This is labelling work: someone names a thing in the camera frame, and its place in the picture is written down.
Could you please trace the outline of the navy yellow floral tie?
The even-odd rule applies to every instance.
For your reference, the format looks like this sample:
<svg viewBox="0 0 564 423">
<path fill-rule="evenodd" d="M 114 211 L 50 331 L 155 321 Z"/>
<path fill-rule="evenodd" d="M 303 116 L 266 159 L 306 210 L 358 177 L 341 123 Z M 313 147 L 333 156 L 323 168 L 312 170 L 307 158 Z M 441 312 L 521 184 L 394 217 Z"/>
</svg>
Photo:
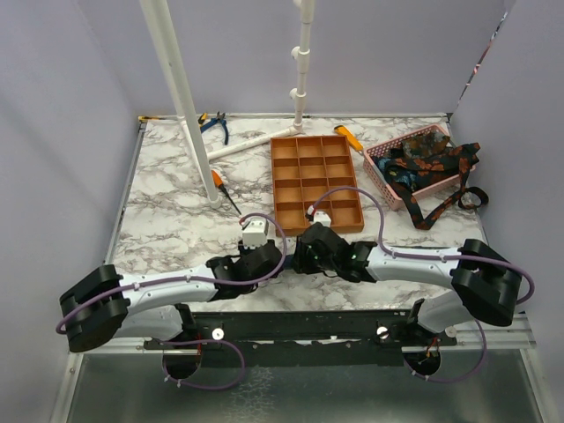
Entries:
<svg viewBox="0 0 564 423">
<path fill-rule="evenodd" d="M 282 271 L 289 271 L 292 270 L 294 271 L 297 267 L 297 264 L 295 263 L 294 257 L 293 256 L 287 256 L 285 258 L 285 261 L 283 262 L 283 265 L 281 267 Z"/>
</svg>

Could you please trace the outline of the black orange floral tie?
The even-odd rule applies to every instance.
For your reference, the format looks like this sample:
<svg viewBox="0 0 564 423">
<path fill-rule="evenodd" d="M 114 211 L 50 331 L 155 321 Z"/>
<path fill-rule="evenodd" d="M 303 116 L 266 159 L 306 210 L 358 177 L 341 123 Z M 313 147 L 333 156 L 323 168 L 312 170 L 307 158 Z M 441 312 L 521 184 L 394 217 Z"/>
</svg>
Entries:
<svg viewBox="0 0 564 423">
<path fill-rule="evenodd" d="M 453 204 L 457 204 L 461 209 L 476 210 L 489 203 L 489 196 L 484 190 L 467 185 L 472 166 L 479 162 L 477 157 L 479 149 L 479 144 L 474 143 L 459 145 L 449 152 L 426 159 L 407 159 L 399 152 L 394 152 L 390 156 L 390 158 L 397 160 L 399 166 L 417 172 L 419 190 L 429 188 L 452 176 L 455 176 L 459 183 L 459 190 L 435 207 L 427 216 L 422 214 L 419 203 L 414 196 L 414 193 L 419 190 L 410 192 L 403 185 L 395 182 L 389 183 L 403 200 L 415 228 L 419 230 L 431 229 L 438 218 Z"/>
</svg>

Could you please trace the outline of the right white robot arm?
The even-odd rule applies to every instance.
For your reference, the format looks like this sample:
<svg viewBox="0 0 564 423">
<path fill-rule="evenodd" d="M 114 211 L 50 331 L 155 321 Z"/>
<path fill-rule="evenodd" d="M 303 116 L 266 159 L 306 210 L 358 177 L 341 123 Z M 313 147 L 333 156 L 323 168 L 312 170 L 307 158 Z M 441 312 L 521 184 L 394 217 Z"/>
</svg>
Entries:
<svg viewBox="0 0 564 423">
<path fill-rule="evenodd" d="M 416 345 L 470 320 L 510 326 L 523 278 L 479 240 L 468 239 L 460 248 L 386 247 L 375 241 L 347 242 L 320 223 L 298 236 L 291 265 L 300 274 L 333 272 L 353 283 L 396 280 L 444 288 L 444 294 L 412 307 L 404 333 Z"/>
</svg>

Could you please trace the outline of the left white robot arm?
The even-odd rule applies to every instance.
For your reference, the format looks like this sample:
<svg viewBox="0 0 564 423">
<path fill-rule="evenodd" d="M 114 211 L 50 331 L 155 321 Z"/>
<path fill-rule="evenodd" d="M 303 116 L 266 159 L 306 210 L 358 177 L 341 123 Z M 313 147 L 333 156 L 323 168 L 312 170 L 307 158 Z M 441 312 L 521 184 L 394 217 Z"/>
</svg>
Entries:
<svg viewBox="0 0 564 423">
<path fill-rule="evenodd" d="M 113 264 L 91 271 L 61 295 L 62 320 L 56 333 L 67 337 L 70 351 L 83 353 L 131 332 L 141 338 L 160 338 L 182 348 L 194 339 L 195 327 L 182 317 L 162 328 L 154 317 L 149 324 L 134 317 L 181 303 L 236 299 L 283 270 L 287 248 L 273 240 L 255 249 L 239 248 L 237 256 L 218 256 L 181 271 L 155 275 L 120 274 Z"/>
</svg>

